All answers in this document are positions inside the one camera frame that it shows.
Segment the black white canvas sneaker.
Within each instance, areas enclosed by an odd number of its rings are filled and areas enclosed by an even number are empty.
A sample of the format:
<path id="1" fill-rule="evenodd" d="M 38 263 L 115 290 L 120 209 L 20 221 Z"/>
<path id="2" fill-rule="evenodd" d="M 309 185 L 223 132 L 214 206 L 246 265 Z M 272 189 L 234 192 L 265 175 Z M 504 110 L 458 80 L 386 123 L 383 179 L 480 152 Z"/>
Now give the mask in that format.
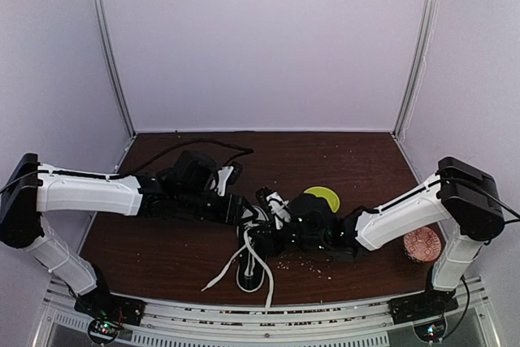
<path id="1" fill-rule="evenodd" d="M 239 254 L 239 264 L 236 271 L 236 283 L 240 290 L 245 293 L 255 293 L 263 285 L 265 270 L 258 261 L 267 261 L 267 237 L 262 227 L 267 221 L 267 214 L 260 206 L 251 206 L 244 209 L 242 222 L 236 229 L 239 247 L 245 245 L 244 232 L 248 233 L 249 245 Z"/>

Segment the white shoelace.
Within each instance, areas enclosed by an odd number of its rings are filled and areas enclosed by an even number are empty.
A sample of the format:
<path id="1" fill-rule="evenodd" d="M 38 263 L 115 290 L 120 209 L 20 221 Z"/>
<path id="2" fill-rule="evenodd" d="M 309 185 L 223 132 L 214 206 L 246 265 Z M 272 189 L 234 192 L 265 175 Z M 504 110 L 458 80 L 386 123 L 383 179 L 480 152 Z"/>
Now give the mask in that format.
<path id="1" fill-rule="evenodd" d="M 237 273 L 236 282 L 240 290 L 242 290 L 244 293 L 255 293 L 258 291 L 263 284 L 264 277 L 267 276 L 268 279 L 268 291 L 266 295 L 265 305 L 264 305 L 264 312 L 267 314 L 268 311 L 271 308 L 272 299 L 274 296 L 275 291 L 275 278 L 273 276 L 273 273 L 270 269 L 270 267 L 267 264 L 266 260 L 261 260 L 260 257 L 257 255 L 257 253 L 254 250 L 253 245 L 253 236 L 255 228 L 259 228 L 260 225 L 256 224 L 253 225 L 252 223 L 247 223 L 243 227 L 237 229 L 237 233 L 240 234 L 240 238 L 243 240 L 244 244 L 240 246 L 240 248 L 228 259 L 228 261 L 225 263 L 223 268 L 221 269 L 220 273 L 214 277 L 212 280 L 210 280 L 204 288 L 201 289 L 202 292 L 206 291 L 209 288 L 212 288 L 215 286 L 227 273 L 229 268 L 231 267 L 232 263 L 239 258 L 244 251 L 247 252 L 247 255 L 245 259 L 247 260 L 245 270 L 243 271 L 243 278 L 244 280 L 251 280 L 254 276 L 254 268 L 256 266 L 260 267 L 261 273 L 260 273 L 260 285 L 257 288 L 246 288 L 239 283 L 239 276 L 240 273 Z"/>

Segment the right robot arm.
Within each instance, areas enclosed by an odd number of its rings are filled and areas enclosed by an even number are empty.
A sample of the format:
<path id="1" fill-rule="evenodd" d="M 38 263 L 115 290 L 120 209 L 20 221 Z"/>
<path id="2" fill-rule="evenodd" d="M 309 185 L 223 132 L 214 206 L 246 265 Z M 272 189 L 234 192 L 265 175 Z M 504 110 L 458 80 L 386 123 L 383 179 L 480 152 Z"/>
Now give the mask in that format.
<path id="1" fill-rule="evenodd" d="M 427 316 L 447 303 L 447 292 L 457 287 L 483 244 L 505 229 L 494 178 L 454 157 L 442 158 L 437 171 L 410 191 L 380 206 L 359 206 L 345 217 L 337 216 L 339 198 L 327 188 L 308 189 L 290 201 L 260 189 L 257 199 L 266 220 L 248 236 L 268 256 L 294 245 L 351 262 L 398 237 L 451 219 L 456 230 L 432 267 L 428 289 L 416 301 Z"/>

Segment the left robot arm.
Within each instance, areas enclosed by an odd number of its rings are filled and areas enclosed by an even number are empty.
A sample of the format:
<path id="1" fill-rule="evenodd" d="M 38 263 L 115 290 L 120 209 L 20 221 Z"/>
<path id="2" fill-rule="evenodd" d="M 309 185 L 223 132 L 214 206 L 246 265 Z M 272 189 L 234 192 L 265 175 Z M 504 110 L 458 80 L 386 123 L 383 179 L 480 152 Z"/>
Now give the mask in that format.
<path id="1" fill-rule="evenodd" d="M 157 174 L 72 171 L 25 154 L 1 191 L 1 241 L 30 253 L 64 281 L 100 318 L 117 309 L 102 271 L 70 249 L 52 223 L 102 213 L 126 217 L 187 214 L 237 225 L 251 205 L 229 191 L 241 165 L 218 167 L 208 155 L 184 151 Z"/>

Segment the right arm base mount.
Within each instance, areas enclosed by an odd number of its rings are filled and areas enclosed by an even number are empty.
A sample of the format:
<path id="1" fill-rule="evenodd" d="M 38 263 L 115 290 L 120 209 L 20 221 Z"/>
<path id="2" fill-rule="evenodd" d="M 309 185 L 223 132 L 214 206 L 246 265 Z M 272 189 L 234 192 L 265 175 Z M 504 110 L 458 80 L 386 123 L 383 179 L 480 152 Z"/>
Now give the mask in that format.
<path id="1" fill-rule="evenodd" d="M 425 290 L 388 302 L 395 325 L 412 323 L 415 336 L 423 342 L 440 342 L 448 333 L 445 315 L 459 305 L 454 292 Z"/>

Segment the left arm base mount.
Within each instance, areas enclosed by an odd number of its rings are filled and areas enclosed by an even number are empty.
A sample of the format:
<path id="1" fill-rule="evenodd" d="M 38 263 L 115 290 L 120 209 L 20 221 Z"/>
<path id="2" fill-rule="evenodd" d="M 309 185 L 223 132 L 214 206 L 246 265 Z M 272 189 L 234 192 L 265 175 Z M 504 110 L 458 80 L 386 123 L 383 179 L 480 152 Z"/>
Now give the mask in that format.
<path id="1" fill-rule="evenodd" d="M 129 326 L 139 326 L 145 302 L 136 298 L 112 295 L 107 309 L 95 309 L 85 299 L 77 298 L 74 310 L 88 315 L 87 336 L 95 345 L 108 345 L 122 336 L 129 336 Z"/>

